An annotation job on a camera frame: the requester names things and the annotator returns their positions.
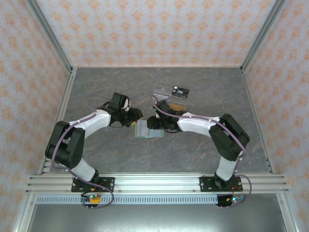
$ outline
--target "black bracket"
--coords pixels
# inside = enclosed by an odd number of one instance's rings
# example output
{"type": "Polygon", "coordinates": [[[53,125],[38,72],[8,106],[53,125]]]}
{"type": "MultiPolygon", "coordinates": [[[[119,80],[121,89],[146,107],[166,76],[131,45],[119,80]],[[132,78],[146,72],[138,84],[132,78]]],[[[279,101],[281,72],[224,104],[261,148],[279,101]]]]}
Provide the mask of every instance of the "black bracket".
{"type": "MultiPolygon", "coordinates": [[[[108,188],[110,191],[114,191],[115,177],[99,177],[98,185],[108,188]]],[[[94,187],[93,185],[86,184],[85,182],[73,177],[73,183],[71,192],[107,192],[99,187],[94,187]]]]}
{"type": "Polygon", "coordinates": [[[235,186],[242,191],[243,188],[241,178],[232,176],[229,180],[229,185],[223,187],[223,189],[219,189],[219,187],[216,186],[213,176],[202,176],[199,178],[199,187],[201,192],[232,192],[232,186],[235,186]]]}

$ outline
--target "patterned wallpaper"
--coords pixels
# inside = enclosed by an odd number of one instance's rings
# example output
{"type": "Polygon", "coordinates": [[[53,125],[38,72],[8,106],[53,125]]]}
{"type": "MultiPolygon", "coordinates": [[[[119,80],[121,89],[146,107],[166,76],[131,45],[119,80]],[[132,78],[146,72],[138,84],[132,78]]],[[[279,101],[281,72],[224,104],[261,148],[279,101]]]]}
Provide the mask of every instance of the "patterned wallpaper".
{"type": "Polygon", "coordinates": [[[0,231],[43,158],[67,72],[25,0],[0,1],[0,231]]]}
{"type": "Polygon", "coordinates": [[[73,66],[240,66],[275,0],[38,0],[73,66]]]}
{"type": "Polygon", "coordinates": [[[278,173],[309,228],[309,4],[288,0],[246,79],[278,173]]]}

